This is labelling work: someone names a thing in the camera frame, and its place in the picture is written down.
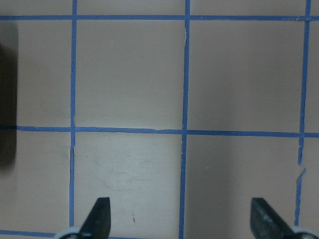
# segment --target tile floor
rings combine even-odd
[[[319,231],[319,23],[305,12],[0,0],[0,239],[80,226],[102,196],[112,238],[253,239],[251,197],[292,226],[304,168],[299,223]]]

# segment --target blue grid line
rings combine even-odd
[[[310,14],[311,0],[306,3],[306,16]],[[303,76],[301,88],[301,106],[300,106],[300,126],[299,126],[299,150],[298,150],[298,165],[302,164],[303,149],[304,149],[304,134],[305,134],[305,108],[307,96],[307,71],[308,71],[308,50],[309,50],[309,30],[310,22],[305,21],[304,32],[304,55],[303,55]]]
[[[69,226],[74,226],[74,146],[75,146],[75,82],[76,82],[76,14],[77,0],[72,2],[72,39],[71,39],[71,89],[70,89],[70,185],[69,185]]]
[[[15,20],[237,20],[237,21],[318,21],[319,16],[267,15],[21,15],[1,16],[0,21]]]
[[[0,235],[52,238],[52,237],[54,237],[55,234],[53,234],[53,233],[20,232],[20,231],[0,230]]]
[[[302,184],[303,184],[303,176],[307,172],[306,168],[302,171],[300,176],[298,177],[297,183],[297,193],[296,193],[296,210],[295,210],[295,222],[294,225],[299,226],[299,214],[300,214],[300,205],[301,205],[301,193],[302,193]]]
[[[158,133],[182,134],[181,129],[152,129],[152,128],[112,128],[112,127],[75,127],[76,132],[111,132],[111,133]]]
[[[71,132],[71,127],[36,127],[36,126],[0,126],[0,130],[19,130],[31,132]],[[109,133],[150,133],[150,134],[182,134],[182,129],[153,129],[153,128],[116,128],[116,127],[75,127],[75,132],[109,132]],[[198,130],[188,129],[188,135],[211,136],[255,136],[298,138],[297,132],[275,131],[231,131],[231,130]],[[319,138],[319,132],[305,132],[304,138]]]
[[[71,127],[34,127],[34,126],[16,126],[20,131],[33,131],[33,132],[70,132]]]
[[[188,130],[192,135],[217,135],[217,136],[259,136],[259,137],[287,137],[298,138],[299,133],[294,132],[269,132],[269,131],[222,131],[222,130]]]
[[[311,0],[306,0],[306,17],[311,12]],[[308,50],[309,50],[309,30],[310,22],[305,21],[304,31],[304,54],[303,54],[303,75],[302,75],[302,89],[301,89],[301,104],[300,104],[300,126],[299,126],[299,150],[298,150],[298,165],[303,163],[303,149],[305,141],[305,108],[307,97],[307,72],[308,72]],[[297,179],[296,186],[296,208],[295,208],[295,226],[299,225],[299,214],[301,205],[301,193],[302,193],[302,177],[305,174],[306,169],[303,170],[299,178]]]
[[[186,182],[186,149],[187,149],[187,112],[188,112],[188,76],[189,76],[189,15],[190,0],[185,0],[185,46],[184,46],[184,84],[183,84],[183,115],[181,136],[181,167],[179,192],[179,227],[178,238],[184,238],[185,217],[185,182]]]

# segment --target grid square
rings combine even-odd
[[[312,22],[309,35],[309,61],[307,79],[307,100],[305,109],[305,131],[319,132],[318,113],[318,57],[319,57],[319,23]]]
[[[319,139],[305,138],[302,169],[305,167],[307,172],[303,175],[299,224],[303,228],[317,232],[319,223],[319,209],[316,207],[319,197],[318,154]]]
[[[190,135],[185,239],[249,238],[250,201],[263,197],[294,222],[298,139]]]
[[[77,126],[181,128],[183,21],[79,21]]]
[[[17,132],[15,159],[0,165],[2,230],[56,233],[68,227],[69,139],[69,133]],[[6,148],[1,154],[7,158]]]
[[[71,21],[17,26],[17,124],[70,126]]]
[[[0,0],[0,15],[68,15],[72,0]]]
[[[305,14],[305,5],[305,0],[192,0],[191,14],[301,16]]]
[[[299,131],[304,23],[190,28],[189,129]]]
[[[75,225],[111,200],[111,237],[178,238],[180,135],[77,133]]]
[[[78,0],[81,15],[184,15],[185,0]]]
[[[317,16],[319,15],[319,0],[311,1],[311,14]]]

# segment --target blue painter's tape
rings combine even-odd
[[[189,129],[191,135],[217,135],[217,136],[260,136],[260,137],[287,137],[298,138],[299,133],[293,132],[267,132],[267,131],[222,131],[222,130],[193,130]]]
[[[0,21],[17,20],[71,20],[71,15],[0,16]]]
[[[302,88],[301,88],[300,125],[299,125],[300,139],[299,139],[298,165],[302,165],[303,163],[302,156],[303,156],[304,137],[305,137],[304,133],[305,133],[305,108],[306,108],[306,98],[307,98],[309,33],[310,33],[310,23],[306,21],[305,32],[304,32],[303,78],[302,78]]]
[[[78,20],[185,20],[184,15],[78,15]]]
[[[37,232],[20,232],[20,231],[0,230],[0,235],[52,238],[52,237],[54,237],[55,234],[53,234],[53,233],[37,233]]]
[[[70,185],[69,185],[69,226],[74,226],[74,147],[75,147],[75,84],[76,84],[76,26],[77,0],[72,2],[72,39],[71,39],[71,83],[70,83]]]
[[[70,147],[70,185],[69,185],[69,226],[74,226],[74,146],[75,132],[71,132]]]
[[[305,138],[319,138],[319,133],[305,133]]]
[[[298,177],[297,189],[296,189],[296,209],[295,209],[295,226],[299,225],[299,215],[300,215],[300,206],[301,206],[301,193],[302,193],[302,184],[303,184],[303,176],[307,172],[306,168],[302,171],[300,176]]]
[[[34,127],[34,126],[17,126],[20,131],[33,131],[33,132],[70,132],[70,127]]]
[[[310,16],[311,12],[311,0],[306,0],[306,16]]]
[[[190,20],[234,20],[234,21],[291,21],[306,20],[305,16],[229,16],[229,15],[191,15]]]
[[[236,20],[236,21],[318,21],[319,16],[233,16],[233,15],[26,15],[0,16],[0,21],[16,20]]]
[[[188,114],[188,76],[189,76],[189,15],[190,0],[185,0],[185,48],[184,48],[184,84],[183,84],[183,115],[182,115],[182,143],[179,193],[179,229],[178,238],[184,238],[185,218],[185,182],[186,182],[186,149],[187,149],[187,114]]]
[[[76,132],[111,132],[111,133],[158,133],[181,134],[181,129],[152,129],[152,128],[112,128],[112,127],[75,127]]]

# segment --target dark object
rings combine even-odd
[[[79,233],[61,239],[107,239],[111,230],[110,198],[98,198]]]
[[[294,233],[263,198],[251,200],[250,229],[256,239],[318,239],[306,232]]]

